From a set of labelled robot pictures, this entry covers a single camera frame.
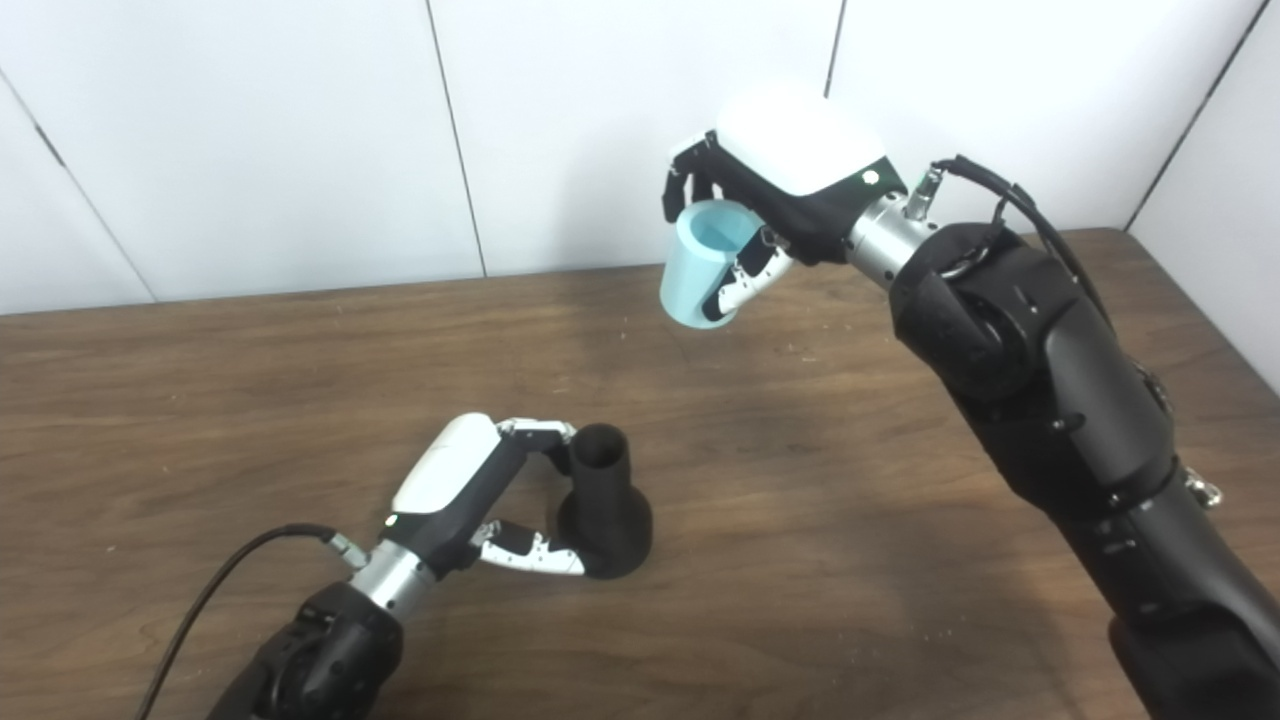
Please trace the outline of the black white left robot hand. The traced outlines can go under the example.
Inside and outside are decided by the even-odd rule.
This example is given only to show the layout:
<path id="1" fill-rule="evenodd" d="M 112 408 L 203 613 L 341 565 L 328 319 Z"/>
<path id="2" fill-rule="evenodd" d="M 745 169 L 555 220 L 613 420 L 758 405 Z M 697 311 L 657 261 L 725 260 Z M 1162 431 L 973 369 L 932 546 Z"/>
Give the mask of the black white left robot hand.
<path id="1" fill-rule="evenodd" d="M 445 424 L 390 501 L 380 537 L 410 551 L 433 580 L 476 561 L 582 577 L 579 552 L 547 533 L 488 519 L 534 454 L 570 473 L 576 428 L 567 421 L 465 413 Z"/>

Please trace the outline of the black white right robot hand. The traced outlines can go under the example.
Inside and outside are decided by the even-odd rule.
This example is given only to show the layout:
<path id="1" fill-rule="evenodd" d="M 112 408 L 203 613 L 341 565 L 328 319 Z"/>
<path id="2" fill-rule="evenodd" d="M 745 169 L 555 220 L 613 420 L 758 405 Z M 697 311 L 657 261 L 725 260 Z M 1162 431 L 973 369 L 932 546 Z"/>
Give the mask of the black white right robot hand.
<path id="1" fill-rule="evenodd" d="M 660 306 L 717 328 L 792 266 L 823 263 L 887 288 L 922 241 L 906 196 L 881 138 L 828 99 L 783 86 L 741 95 L 669 155 Z"/>

